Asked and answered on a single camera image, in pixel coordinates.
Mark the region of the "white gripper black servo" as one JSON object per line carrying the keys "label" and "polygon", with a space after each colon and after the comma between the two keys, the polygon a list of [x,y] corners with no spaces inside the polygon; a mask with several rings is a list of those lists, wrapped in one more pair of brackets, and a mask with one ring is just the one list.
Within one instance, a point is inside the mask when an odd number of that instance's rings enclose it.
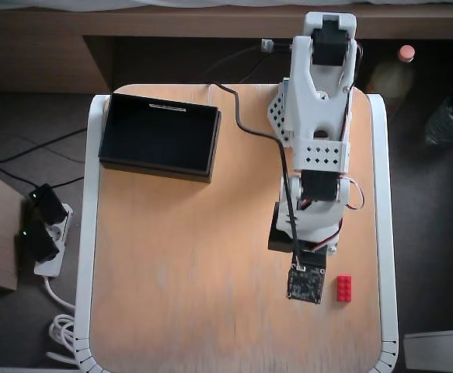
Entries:
{"label": "white gripper black servo", "polygon": [[[304,210],[294,212],[300,254],[323,254],[324,248],[335,251],[339,240],[345,203],[315,202]],[[279,203],[274,205],[270,226],[268,249],[282,253],[293,251],[291,224],[285,203],[279,211]]]}

